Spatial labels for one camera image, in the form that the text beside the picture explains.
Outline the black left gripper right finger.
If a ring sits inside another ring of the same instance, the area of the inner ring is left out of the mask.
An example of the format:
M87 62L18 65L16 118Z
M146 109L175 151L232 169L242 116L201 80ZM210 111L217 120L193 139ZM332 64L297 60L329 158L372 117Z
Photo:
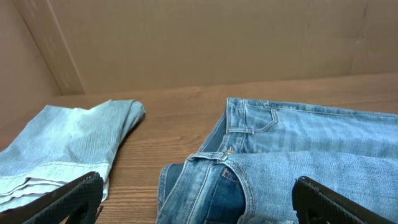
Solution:
M300 224L394 224L306 176L295 181L292 206Z

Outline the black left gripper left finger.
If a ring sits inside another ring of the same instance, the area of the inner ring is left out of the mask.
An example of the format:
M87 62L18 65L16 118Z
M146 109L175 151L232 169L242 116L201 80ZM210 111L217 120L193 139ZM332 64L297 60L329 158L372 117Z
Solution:
M4 224L94 224L103 206L103 178L89 172L19 208L1 213Z

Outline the medium blue denim jeans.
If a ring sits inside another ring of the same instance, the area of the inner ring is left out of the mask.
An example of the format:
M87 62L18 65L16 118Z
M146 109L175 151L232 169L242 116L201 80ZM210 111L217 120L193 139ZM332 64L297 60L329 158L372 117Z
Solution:
M307 176L397 221L397 116L228 98L183 164L162 169L157 223L297 223Z

